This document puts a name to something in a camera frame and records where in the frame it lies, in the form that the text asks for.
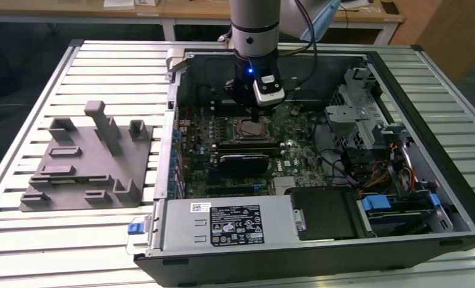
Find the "white paper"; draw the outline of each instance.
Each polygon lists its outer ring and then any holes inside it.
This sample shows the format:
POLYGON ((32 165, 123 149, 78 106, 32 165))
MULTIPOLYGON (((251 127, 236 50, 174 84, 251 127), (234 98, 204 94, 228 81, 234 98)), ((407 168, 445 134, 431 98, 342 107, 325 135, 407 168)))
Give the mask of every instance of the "white paper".
POLYGON ((136 0, 136 5, 156 6, 160 0, 136 0))
POLYGON ((346 2, 346 3, 341 3, 341 6, 339 6, 339 10, 341 11, 345 11, 346 10, 351 10, 357 7, 362 7, 362 6, 367 6, 370 5, 370 2, 367 0, 355 0, 355 1, 351 1, 351 2, 346 2))
POLYGON ((135 0, 104 0, 104 10, 132 10, 135 0))

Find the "gray bracket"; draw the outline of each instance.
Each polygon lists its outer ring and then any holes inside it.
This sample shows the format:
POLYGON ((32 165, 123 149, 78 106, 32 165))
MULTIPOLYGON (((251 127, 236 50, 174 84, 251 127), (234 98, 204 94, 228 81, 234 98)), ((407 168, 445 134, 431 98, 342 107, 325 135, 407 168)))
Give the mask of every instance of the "gray bracket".
POLYGON ((355 123, 355 120, 369 119, 369 115, 363 107, 329 106, 325 111, 329 119, 338 123, 355 123))
POLYGON ((55 118, 39 169, 19 209, 28 211, 132 208, 142 203, 152 126, 132 120, 120 127, 104 114, 104 102, 88 101, 96 127, 55 118))
POLYGON ((167 70, 170 73, 176 72, 187 66, 184 61, 184 48, 170 48, 167 51, 167 70))

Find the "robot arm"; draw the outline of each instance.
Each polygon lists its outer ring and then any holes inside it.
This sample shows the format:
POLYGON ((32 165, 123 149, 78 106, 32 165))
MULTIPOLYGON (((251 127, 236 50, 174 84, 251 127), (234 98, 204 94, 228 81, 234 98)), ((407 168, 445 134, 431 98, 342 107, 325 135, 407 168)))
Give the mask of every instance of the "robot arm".
MULTIPOLYGON (((321 38, 341 0, 303 2, 314 19, 317 38, 321 38)), ((279 31, 306 39, 310 33, 301 19, 301 11, 291 0, 231 0, 236 64, 235 79, 227 83, 226 89, 232 99, 252 109, 252 115, 284 100, 286 92, 276 66, 279 31)))

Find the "blue latch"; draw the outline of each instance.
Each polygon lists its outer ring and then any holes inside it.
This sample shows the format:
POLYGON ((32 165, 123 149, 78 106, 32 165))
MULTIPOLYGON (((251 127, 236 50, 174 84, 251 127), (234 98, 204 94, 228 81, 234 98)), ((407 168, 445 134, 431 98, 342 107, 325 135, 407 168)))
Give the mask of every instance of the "blue latch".
POLYGON ((174 129, 172 137, 174 137, 174 139, 179 139, 180 133, 179 133, 179 130, 178 130, 178 129, 174 129))
POLYGON ((433 206, 435 206, 435 207, 441 206, 441 199, 438 198, 437 194, 430 194, 430 200, 431 200, 433 206))
POLYGON ((144 234, 144 222, 130 223, 127 226, 127 234, 128 235, 144 234))
POLYGON ((176 166, 176 159, 172 159, 172 160, 171 160, 171 169, 174 169, 175 166, 176 166))
POLYGON ((390 209, 391 205, 386 195, 374 195, 367 196, 362 199, 362 206, 365 210, 369 211, 371 209, 390 209))

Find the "motherboard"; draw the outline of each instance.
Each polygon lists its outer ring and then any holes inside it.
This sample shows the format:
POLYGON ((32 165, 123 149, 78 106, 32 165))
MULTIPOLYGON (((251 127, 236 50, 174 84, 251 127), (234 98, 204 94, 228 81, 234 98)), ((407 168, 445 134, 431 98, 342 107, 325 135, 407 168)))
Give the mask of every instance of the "motherboard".
POLYGON ((214 106, 184 112, 186 198, 278 195, 291 187, 326 185, 313 141, 318 117, 302 104, 278 105, 256 122, 222 115, 214 106))

